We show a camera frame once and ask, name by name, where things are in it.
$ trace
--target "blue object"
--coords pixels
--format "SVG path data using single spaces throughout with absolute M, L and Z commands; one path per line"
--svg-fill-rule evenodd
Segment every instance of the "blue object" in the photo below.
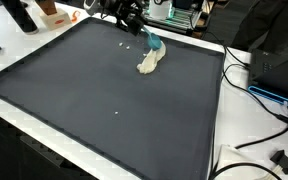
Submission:
M 277 94 L 271 93 L 269 91 L 258 88 L 256 86 L 250 86 L 250 87 L 248 87 L 248 90 L 253 94 L 260 95 L 260 96 L 265 97 L 269 100 L 275 101 L 279 104 L 284 104 L 284 101 L 286 101 L 288 103 L 288 98 L 285 98 L 283 96 L 279 96 Z
M 154 33 L 151 33 L 146 27 L 143 27 L 143 30 L 148 34 L 147 44 L 153 51 L 161 49 L 162 42 L 161 39 Z

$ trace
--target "orange object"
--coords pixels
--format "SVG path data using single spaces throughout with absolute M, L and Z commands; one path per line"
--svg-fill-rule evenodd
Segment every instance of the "orange object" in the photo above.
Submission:
M 57 20 L 54 24 L 61 24 L 62 22 L 64 22 L 64 19 Z
M 77 17 L 79 17 L 80 16 L 80 12 L 79 11 L 74 11 L 74 13 L 73 13 L 73 18 L 72 18 L 72 22 L 76 22 L 77 21 Z

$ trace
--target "mat border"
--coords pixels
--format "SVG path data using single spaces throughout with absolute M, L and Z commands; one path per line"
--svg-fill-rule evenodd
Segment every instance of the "mat border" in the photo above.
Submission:
M 56 45 L 59 40 L 63 40 L 62 38 L 70 33 L 73 33 L 74 31 L 78 30 L 78 28 L 80 26 L 83 26 L 85 24 L 89 24 L 89 23 L 100 23 L 100 24 L 106 24 L 106 25 L 111 25 L 112 27 L 114 27 L 114 24 L 113 23 L 110 23 L 110 22 L 107 22 L 107 21 L 103 21 L 103 20 L 99 20 L 97 18 L 93 18 L 93 17 L 88 17 L 86 19 L 84 19 L 83 21 L 79 22 L 78 24 L 76 24 L 75 26 L 73 26 L 72 28 L 70 28 L 69 30 L 67 30 L 66 32 L 64 32 L 63 34 L 61 34 L 60 36 L 56 37 L 55 39 L 51 40 L 50 42 L 48 42 L 47 44 L 43 45 L 42 47 L 38 48 L 36 51 L 33 51 L 32 53 L 28 54 L 27 56 L 23 57 L 22 59 L 18 60 L 17 62 L 13 63 L 12 65 L 6 67 L 5 69 L 3 69 L 2 71 L 0 71 L 0 78 L 2 78 L 3 76 L 5 76 L 7 73 L 11 72 L 13 69 L 25 64 L 26 62 L 30 62 L 32 61 L 30 59 L 31 56 L 36 56 L 36 55 L 39 55 L 41 52 L 45 51 L 48 47 L 50 46 L 54 46 Z M 169 39 L 169 38 L 166 38 L 166 37 L 161 37 L 161 39 L 168 39 L 170 41 L 175 41 L 175 42 L 179 42 L 179 43 L 182 43 L 185 46 L 187 47 L 194 47 L 194 48 L 199 48 L 201 50 L 202 53 L 205 53 L 205 54 L 208 54 L 208 55 L 211 55 L 211 56 L 220 56 L 222 57 L 220 60 L 223 61 L 221 63 L 221 67 L 218 69 L 218 73 L 217 74 L 220 74 L 221 75 L 221 72 L 223 70 L 223 67 L 224 67 L 224 53 L 221 53 L 221 52 L 217 52 L 217 51 L 213 51 L 213 50 L 209 50 L 209 49 L 206 49 L 206 48 L 203 48 L 203 47 L 199 47 L 199 46 L 195 46 L 195 45 L 192 45 L 192 44 L 187 44 L 185 42 L 182 42 L 182 41 L 178 41 L 178 40 L 175 40 L 175 39 Z M 216 115 L 217 115 L 217 109 L 218 109 L 218 102 L 219 102 L 219 96 L 220 96 L 220 87 L 221 87 L 221 82 L 220 82 L 220 77 L 216 78 L 216 102 L 214 103 L 215 104 L 215 108 L 214 109 L 214 112 L 211 113 L 213 114 L 213 122 L 211 124 L 211 130 L 210 130 L 210 134 L 208 134 L 209 136 L 212 137 L 212 134 L 214 133 L 215 131 L 215 122 L 216 122 Z M 61 128 L 59 126 L 57 126 L 56 124 L 48 121 L 47 119 L 44 119 L 42 117 L 40 117 L 39 115 L 35 114 L 34 112 L 26 109 L 25 107 L 22 107 L 20 104 L 17 104 L 11 100 L 9 100 L 7 97 L 3 96 L 3 95 L 0 95 L 0 99 L 11 104 L 12 106 L 22 110 L 23 112 L 35 117 L 36 119 L 38 119 L 39 121 L 41 121 L 42 123 L 45 123 L 46 125 L 50 126 L 51 128 L 54 128 L 56 129 L 57 131 L 65 134 L 66 136 L 68 136 L 69 138 L 72 138 L 73 140 L 81 143 L 82 145 L 84 145 L 85 147 L 87 147 L 88 149 L 92 150 L 93 152 L 101 155 L 102 157 L 106 158 L 107 160 L 111 161 L 112 163 L 120 166 L 121 168 L 127 170 L 128 172 L 131 172 L 133 175 L 139 177 L 140 179 L 145 179 L 145 180 L 151 180 L 149 177 L 145 176 L 144 174 L 142 174 L 140 171 L 136 170 L 135 168 L 123 163 L 122 161 L 118 160 L 117 158 L 114 158 L 113 156 L 111 156 L 110 154 L 102 151 L 101 149 L 97 148 L 96 146 L 92 145 L 92 144 L 89 144 L 87 143 L 86 141 L 84 141 L 83 139 L 81 139 L 79 136 L 75 136 L 73 134 L 71 134 L 70 132 L 66 131 L 64 128 Z M 207 159 L 204 160 L 204 161 L 207 161 L 205 162 L 205 164 L 207 164 L 207 166 L 203 166 L 202 167 L 202 172 L 205 172 L 205 174 L 203 174 L 204 176 L 203 177 L 197 177 L 196 175 L 194 176 L 194 173 L 191 174 L 191 178 L 190 179 L 207 179 L 207 175 L 208 175 L 208 170 L 209 170 L 209 157 L 211 156 L 211 149 L 212 149 L 212 142 L 214 141 L 214 139 L 211 139 L 211 141 L 209 142 L 207 149 L 206 149 L 206 152 L 208 152 L 208 154 L 205 156 Z

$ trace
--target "black cable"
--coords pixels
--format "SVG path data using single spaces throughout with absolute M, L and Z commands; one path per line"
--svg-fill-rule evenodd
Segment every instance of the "black cable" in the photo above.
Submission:
M 230 51 L 230 49 L 228 49 L 227 47 L 226 47 L 226 49 L 227 49 L 227 51 L 231 54 L 231 56 L 232 56 L 236 61 L 238 61 L 239 63 L 241 63 L 241 64 L 243 64 L 243 65 L 245 65 L 245 66 L 249 66 L 248 63 L 242 62 L 240 59 L 238 59 L 238 58 Z
M 194 30 L 195 29 L 195 26 L 193 26 L 193 22 L 192 22 L 192 17 L 193 17 L 193 14 L 194 14 L 194 10 L 192 10 L 192 13 L 190 15 L 190 23 L 191 23 L 191 28 Z
M 235 168 L 235 167 L 240 167 L 240 166 L 251 166 L 251 167 L 256 167 L 259 169 L 262 169 L 268 173 L 270 173 L 272 176 L 274 176 L 277 180 L 282 180 L 282 178 L 280 178 L 277 174 L 275 174 L 273 171 L 267 169 L 264 166 L 261 166 L 259 164 L 254 164 L 254 163 L 236 163 L 236 164 L 231 164 L 228 166 L 225 166 L 223 168 L 221 168 L 220 170 L 216 171 L 213 175 L 211 175 L 208 180 L 214 180 L 218 175 L 220 175 L 221 173 L 223 173 L 224 171 L 227 171 L 229 169 Z
M 213 176 L 216 173 L 217 166 L 218 166 L 218 161 L 216 162 L 214 167 L 211 169 L 210 175 L 208 176 L 209 179 L 211 178 L 211 176 Z
M 233 66 L 240 66 L 240 67 L 242 67 L 243 69 L 249 70 L 248 67 L 245 67 L 245 66 L 243 66 L 243 65 L 241 65 L 241 64 L 230 64 L 229 66 L 227 66 L 227 68 L 225 69 L 224 73 L 226 74 L 226 72 L 227 72 L 231 67 L 233 67 Z
M 262 143 L 262 142 L 265 142 L 265 141 L 268 141 L 268 140 L 271 140 L 271 139 L 274 139 L 278 136 L 281 136 L 283 134 L 285 134 L 286 132 L 288 132 L 288 126 L 281 132 L 277 133 L 277 134 L 274 134 L 272 136 L 269 136 L 267 138 L 264 138 L 264 139 L 260 139 L 260 140 L 257 140 L 257 141 L 253 141 L 253 142 L 249 142 L 249 143 L 245 143 L 245 144 L 241 144 L 241 145 L 238 145 L 235 147 L 235 149 L 241 149 L 243 147 L 246 147 L 246 146 L 251 146 L 251 145 L 254 145 L 254 144 L 259 144 L 259 143 Z
M 104 19 L 104 18 L 106 18 L 107 16 L 108 16 L 108 14 L 106 14 L 105 16 L 103 16 L 103 14 L 104 14 L 104 7 L 102 8 L 102 12 L 101 12 L 101 19 Z
M 230 51 L 230 49 L 228 49 L 228 47 L 225 46 L 225 45 L 218 39 L 218 37 L 217 37 L 215 34 L 213 34 L 212 32 L 206 32 L 206 33 L 211 34 L 211 35 L 219 42 L 219 44 L 222 45 L 223 48 L 225 48 L 225 49 L 233 56 L 233 58 L 234 58 L 235 60 L 237 60 L 239 63 L 243 64 L 244 66 L 249 67 L 249 64 L 248 64 L 248 63 L 242 62 L 240 59 L 238 59 L 238 58 Z
M 212 142 L 212 146 L 211 146 L 212 150 L 211 150 L 211 172 L 210 172 L 210 174 L 212 174 L 213 164 L 214 164 L 215 129 L 216 129 L 216 127 L 214 124 L 214 130 L 213 130 L 213 135 L 212 135 L 213 136 L 213 142 Z
M 239 89 L 239 90 L 241 90 L 241 91 L 244 91 L 244 92 L 246 92 L 247 94 L 251 95 L 251 96 L 264 108 L 265 111 L 267 111 L 267 112 L 270 113 L 271 115 L 277 117 L 278 114 L 273 113 L 271 110 L 269 110 L 269 109 L 262 103 L 262 101 L 260 101 L 253 93 L 251 93 L 251 92 L 247 91 L 246 89 L 243 89 L 243 88 L 241 88 L 241 87 L 239 87 L 239 86 L 236 86 L 235 84 L 233 84 L 233 83 L 227 78 L 226 74 L 223 74 L 223 75 L 224 75 L 224 78 L 226 79 L 226 81 L 227 81 L 231 86 L 233 86 L 233 87 L 235 87 L 235 88 L 237 88 L 237 89 Z

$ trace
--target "dark gray mat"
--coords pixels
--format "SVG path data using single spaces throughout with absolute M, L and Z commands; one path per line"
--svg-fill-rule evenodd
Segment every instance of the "dark gray mat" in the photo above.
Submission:
M 163 39 L 167 55 L 141 75 L 145 37 L 85 20 L 0 72 L 0 98 L 141 178 L 204 180 L 223 54 Z

